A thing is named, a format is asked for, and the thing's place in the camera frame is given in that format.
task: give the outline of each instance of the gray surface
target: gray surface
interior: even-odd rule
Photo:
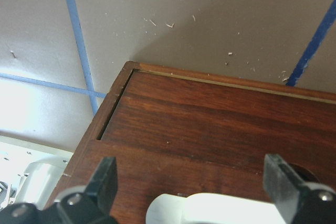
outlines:
[[[100,92],[129,59],[283,83],[331,1],[76,0]]]
[[[73,152],[92,120],[86,95],[0,78],[0,135]]]
[[[309,62],[297,87],[336,93],[336,24]]]
[[[332,0],[76,2],[105,93],[128,60],[285,84]],[[0,3],[0,73],[86,88],[65,0]],[[335,36],[334,25],[299,87],[336,92]],[[0,134],[73,151],[91,122],[86,95],[6,79],[0,89]]]
[[[0,4],[0,72],[86,88],[65,0]]]

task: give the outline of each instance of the dark wood grain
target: dark wood grain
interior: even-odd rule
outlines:
[[[69,163],[72,177],[55,193],[86,184],[103,156],[116,156],[120,187],[112,213],[120,223],[144,223],[162,193],[268,200],[267,153],[336,188],[334,94],[134,62],[125,69]],[[116,85],[123,86],[118,96]]]

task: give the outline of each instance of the screw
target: screw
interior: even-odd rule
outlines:
[[[71,206],[77,204],[81,200],[82,196],[80,194],[75,194],[74,196],[70,197],[67,203]]]
[[[15,217],[15,218],[19,217],[19,216],[23,215],[27,211],[27,209],[28,209],[28,207],[25,204],[23,204],[23,205],[15,208],[13,210],[12,216]]]
[[[323,201],[332,201],[334,199],[334,197],[332,196],[332,194],[328,191],[322,191],[319,193],[319,197],[320,199],[322,199]]]

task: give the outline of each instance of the blue tape line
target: blue tape line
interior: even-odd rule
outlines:
[[[75,92],[75,93],[80,93],[80,94],[86,94],[90,95],[93,97],[100,97],[100,98],[105,98],[106,94],[100,93],[100,92],[95,92],[95,91],[90,91],[86,89],[81,89],[81,88],[75,88],[67,85],[62,85],[62,84],[56,84],[48,81],[40,81],[40,80],[35,80],[27,77],[21,77],[21,76],[15,76],[12,74],[7,74],[7,73],[0,73],[0,77],[14,80],[14,81],[21,81],[21,82],[26,82],[26,83],[31,83],[31,84],[36,84],[44,87],[49,87],[49,88],[54,88],[54,89],[61,89],[61,90],[66,90],[70,92]]]
[[[329,10],[324,16],[319,27],[317,28],[313,38],[309,42],[309,45],[304,51],[301,59],[295,66],[293,73],[291,74],[291,76],[288,79],[288,82],[286,83],[287,86],[296,85],[297,81],[300,79],[306,67],[308,66],[309,61],[313,58],[317,49],[319,48],[324,38],[326,37],[335,19],[336,19],[336,0],[332,2],[331,6],[329,7]]]
[[[93,82],[91,77],[91,71],[88,61],[88,56],[86,54],[84,39],[83,39],[83,33],[82,29],[80,27],[79,17],[78,17],[78,11],[76,7],[76,1],[75,0],[66,0],[69,10],[69,15],[72,23],[73,33],[75,34],[75,40],[78,48],[79,58],[82,65],[84,78],[86,82],[86,86],[89,91],[94,91],[93,88]],[[97,100],[93,95],[90,95],[90,102],[92,106],[92,111],[94,114],[96,114],[98,110]]]

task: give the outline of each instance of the white plastic part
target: white plastic part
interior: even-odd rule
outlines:
[[[285,224],[274,204],[200,193],[187,198],[162,194],[150,204],[146,224]]]
[[[33,202],[42,209],[72,154],[0,136],[0,181],[10,184],[16,191],[15,198],[6,198],[3,205],[18,199]]]

